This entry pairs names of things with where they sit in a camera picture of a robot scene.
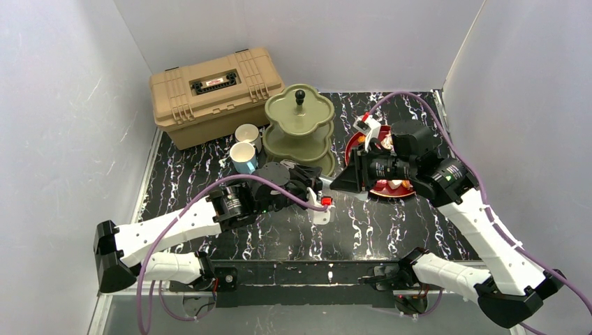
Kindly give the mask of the red round lacquer tray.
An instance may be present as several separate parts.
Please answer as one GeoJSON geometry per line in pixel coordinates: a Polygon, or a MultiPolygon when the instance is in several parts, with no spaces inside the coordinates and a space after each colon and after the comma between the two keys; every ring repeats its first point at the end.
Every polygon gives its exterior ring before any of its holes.
{"type": "MultiPolygon", "coordinates": [[[[356,147],[358,144],[363,144],[366,136],[361,132],[356,132],[347,142],[345,149],[345,163],[349,163],[350,150],[352,147],[356,147]]],[[[394,150],[393,141],[390,134],[390,126],[381,126],[378,140],[381,145],[391,151],[394,150]]],[[[377,197],[382,198],[404,198],[415,194],[415,190],[411,186],[409,181],[404,180],[379,180],[375,186],[369,191],[377,197]]]]}

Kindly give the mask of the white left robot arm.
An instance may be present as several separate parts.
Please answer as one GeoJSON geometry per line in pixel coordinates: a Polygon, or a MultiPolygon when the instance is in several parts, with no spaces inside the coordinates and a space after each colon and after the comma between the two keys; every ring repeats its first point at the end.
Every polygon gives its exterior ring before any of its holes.
{"type": "Polygon", "coordinates": [[[176,281],[208,290],[216,276],[207,254],[170,253],[169,248],[251,225],[260,215],[293,204],[307,210],[314,225],[325,225],[334,217],[334,205],[322,188],[320,168],[271,162],[251,174],[213,182],[169,214],[125,225],[103,221],[93,244],[99,291],[119,292],[137,281],[176,281]]]}

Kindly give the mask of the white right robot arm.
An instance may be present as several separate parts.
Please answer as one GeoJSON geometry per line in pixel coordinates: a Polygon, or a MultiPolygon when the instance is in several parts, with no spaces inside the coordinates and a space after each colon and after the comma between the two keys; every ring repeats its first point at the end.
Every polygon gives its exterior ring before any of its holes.
{"type": "Polygon", "coordinates": [[[365,140],[350,149],[347,166],[330,188],[363,193],[381,180],[407,180],[417,195],[454,224],[485,265],[484,269],[463,266],[419,247],[395,266],[362,278],[363,283],[377,290],[389,281],[435,285],[474,302],[504,328],[530,318],[562,288],[559,276],[528,260],[502,236],[503,226],[483,202],[474,174],[460,160],[438,153],[429,127],[417,120],[394,124],[392,149],[378,139],[380,124],[372,117],[360,117],[355,128],[365,140]]]}

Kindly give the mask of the green three-tier serving stand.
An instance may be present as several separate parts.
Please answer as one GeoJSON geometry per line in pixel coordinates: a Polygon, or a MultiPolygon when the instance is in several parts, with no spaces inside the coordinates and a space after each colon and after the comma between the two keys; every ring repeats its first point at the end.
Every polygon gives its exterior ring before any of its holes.
{"type": "Polygon", "coordinates": [[[336,168],[331,147],[334,105],[308,84],[293,84],[265,103],[269,120],[262,135],[267,162],[283,160],[320,168],[332,176],[336,168]]]}

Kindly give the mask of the blue mug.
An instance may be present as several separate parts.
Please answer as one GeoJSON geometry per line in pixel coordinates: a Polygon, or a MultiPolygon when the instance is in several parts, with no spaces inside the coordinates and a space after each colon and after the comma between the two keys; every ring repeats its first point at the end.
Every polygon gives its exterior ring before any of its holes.
{"type": "Polygon", "coordinates": [[[252,174],[257,166],[256,148],[248,142],[237,142],[230,148],[230,158],[237,173],[252,174]]]}

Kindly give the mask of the white cup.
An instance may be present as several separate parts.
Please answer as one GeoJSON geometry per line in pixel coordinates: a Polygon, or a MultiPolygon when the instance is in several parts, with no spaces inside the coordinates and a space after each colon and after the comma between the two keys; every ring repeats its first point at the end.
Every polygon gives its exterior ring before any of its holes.
{"type": "Polygon", "coordinates": [[[254,124],[242,124],[234,132],[237,142],[248,142],[255,147],[256,151],[262,151],[262,139],[260,129],[254,124]]]}

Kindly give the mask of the tan plastic toolbox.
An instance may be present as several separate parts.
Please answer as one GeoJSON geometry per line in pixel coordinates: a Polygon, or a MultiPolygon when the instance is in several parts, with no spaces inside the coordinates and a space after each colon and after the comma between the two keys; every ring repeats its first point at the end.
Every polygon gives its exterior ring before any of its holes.
{"type": "Polygon", "coordinates": [[[285,84],[264,47],[167,69],[149,78],[154,121],[182,150],[264,126],[265,103],[285,84]]]}

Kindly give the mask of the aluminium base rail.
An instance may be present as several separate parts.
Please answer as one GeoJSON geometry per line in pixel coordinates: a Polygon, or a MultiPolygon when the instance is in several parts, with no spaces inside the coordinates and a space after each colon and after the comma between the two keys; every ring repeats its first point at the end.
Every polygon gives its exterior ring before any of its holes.
{"type": "Polygon", "coordinates": [[[493,278],[479,262],[452,262],[427,274],[413,274],[396,261],[214,261],[215,284],[194,288],[170,281],[155,295],[174,297],[213,308],[240,306],[371,305],[427,315],[429,293],[455,293],[477,302],[479,296],[501,297],[493,278]]]}

